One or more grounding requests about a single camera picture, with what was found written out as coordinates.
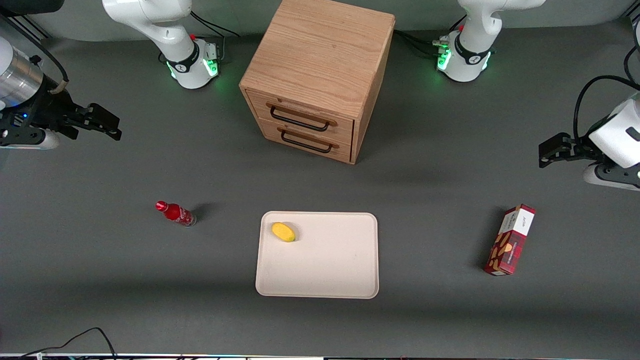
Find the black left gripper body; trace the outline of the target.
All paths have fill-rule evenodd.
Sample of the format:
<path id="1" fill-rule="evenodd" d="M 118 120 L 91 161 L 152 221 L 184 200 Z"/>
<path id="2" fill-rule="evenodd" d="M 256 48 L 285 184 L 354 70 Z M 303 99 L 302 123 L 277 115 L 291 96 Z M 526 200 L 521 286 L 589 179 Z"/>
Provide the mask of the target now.
<path id="1" fill-rule="evenodd" d="M 571 144 L 571 155 L 569 155 L 567 161 L 590 160 L 596 163 L 604 163 L 606 161 L 606 155 L 587 134 L 576 137 L 576 139 L 572 138 L 569 142 Z"/>

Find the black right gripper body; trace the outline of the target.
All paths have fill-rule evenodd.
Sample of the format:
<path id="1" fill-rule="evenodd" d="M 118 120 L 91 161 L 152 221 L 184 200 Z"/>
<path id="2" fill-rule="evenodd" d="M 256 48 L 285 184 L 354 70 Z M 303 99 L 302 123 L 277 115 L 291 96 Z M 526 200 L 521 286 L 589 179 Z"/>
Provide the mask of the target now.
<path id="1" fill-rule="evenodd" d="M 67 91 L 42 93 L 1 110 L 2 147 L 57 147 L 64 125 L 88 125 L 87 107 L 73 102 Z"/>

